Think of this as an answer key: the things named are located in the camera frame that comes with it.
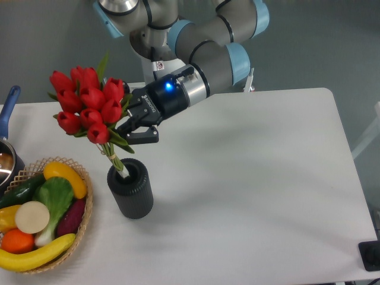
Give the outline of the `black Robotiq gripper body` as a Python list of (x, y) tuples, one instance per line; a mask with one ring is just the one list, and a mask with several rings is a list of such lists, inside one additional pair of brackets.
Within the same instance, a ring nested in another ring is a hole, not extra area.
[(178, 78), (177, 75), (165, 75), (134, 90), (126, 108), (129, 119), (117, 131), (132, 132), (142, 126), (159, 125), (163, 120), (187, 109), (188, 98)]

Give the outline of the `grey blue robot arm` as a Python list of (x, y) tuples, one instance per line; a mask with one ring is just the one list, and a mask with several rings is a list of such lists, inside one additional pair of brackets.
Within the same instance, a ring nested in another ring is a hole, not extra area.
[(127, 36), (141, 58), (145, 86), (132, 86), (127, 120), (116, 129), (128, 144), (156, 143), (157, 126), (213, 94), (243, 83), (254, 87), (242, 43), (270, 22), (263, 1), (214, 1), (216, 16), (197, 25), (182, 18), (177, 1), (96, 1), (112, 37)]

